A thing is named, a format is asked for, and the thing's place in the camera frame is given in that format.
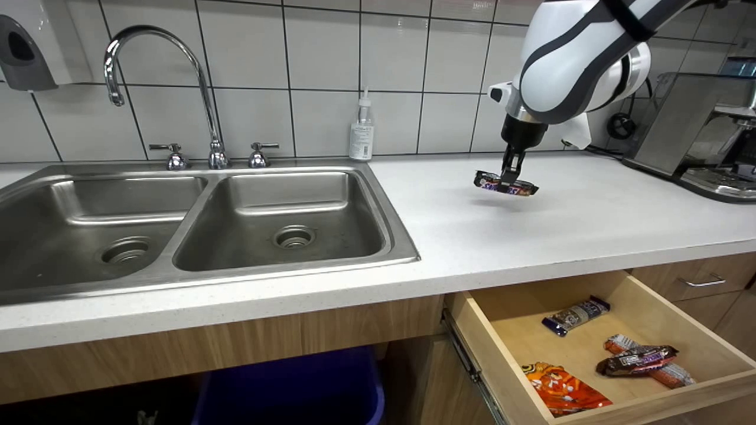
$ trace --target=stainless steel sink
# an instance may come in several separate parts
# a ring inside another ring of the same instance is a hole
[[[53,175],[0,201],[0,290],[60,288],[143,269],[206,183]]]
[[[389,248],[353,171],[234,175],[183,240],[178,269],[232,269],[370,257]]]
[[[0,303],[415,257],[366,166],[47,169],[0,191]]]

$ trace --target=white tile wall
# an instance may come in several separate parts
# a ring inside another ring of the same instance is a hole
[[[419,94],[372,94],[372,155],[415,155]]]
[[[7,123],[13,123],[1,126],[0,162],[57,162],[53,146],[28,93],[13,93],[0,85],[0,98],[0,117]]]
[[[525,26],[494,26],[484,88],[517,79],[525,31]]]
[[[430,0],[360,0],[363,12],[419,15],[427,16]]]
[[[427,46],[424,90],[476,93],[489,46],[489,26],[464,21],[432,21]]]
[[[284,6],[323,7],[323,9],[358,9],[358,0],[284,0]]]
[[[427,19],[363,16],[360,81],[370,90],[418,90],[424,71]]]
[[[286,88],[280,7],[201,2],[215,85]]]
[[[496,21],[529,24],[541,0],[497,0]]]
[[[298,156],[347,156],[353,93],[292,93]]]
[[[101,85],[38,93],[38,101],[63,162],[143,162],[132,111]]]
[[[489,21],[494,16],[494,7],[496,0],[435,0],[432,16]]]
[[[424,94],[419,155],[468,152],[475,129],[476,94]]]
[[[130,94],[147,146],[181,145],[189,159],[207,156],[207,117],[195,88],[130,88]],[[148,152],[148,159],[164,159],[164,152]]]
[[[360,85],[372,90],[376,155],[497,152],[500,123],[482,93],[517,73],[535,6],[67,0],[93,81],[40,93],[41,117],[28,94],[0,83],[0,164],[143,162],[148,143],[207,155],[195,75],[164,41],[136,39],[123,51],[127,104],[105,101],[101,51],[111,33],[135,24],[176,33],[207,66],[222,136],[238,162],[251,143],[278,145],[274,156],[345,156]],[[756,7],[730,6],[683,12],[652,41],[658,98],[677,71],[716,73],[725,54],[756,53]]]
[[[288,93],[217,90],[217,110],[232,159],[247,159],[252,143],[278,145],[278,150],[268,152],[272,159],[292,156]]]
[[[356,15],[290,9],[286,35],[292,88],[356,90]]]

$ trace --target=white countertop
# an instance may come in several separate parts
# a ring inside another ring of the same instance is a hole
[[[475,171],[497,166],[497,156],[370,164],[419,263],[5,304],[0,353],[756,253],[756,205],[708,201],[582,155],[530,155],[533,198],[471,186]],[[26,172],[0,171],[0,185]]]

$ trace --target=trash bin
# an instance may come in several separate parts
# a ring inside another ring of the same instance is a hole
[[[372,347],[210,374],[194,425],[377,425],[384,398]]]

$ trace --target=faucet handle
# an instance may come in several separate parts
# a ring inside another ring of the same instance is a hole
[[[259,145],[259,143],[255,143],[251,146],[252,146],[252,156],[247,162],[251,169],[267,169],[268,164],[267,164],[261,150],[278,150],[278,145]]]
[[[189,159],[181,155],[181,145],[148,145],[148,152],[170,152],[170,156],[164,159],[164,171],[191,169]]]

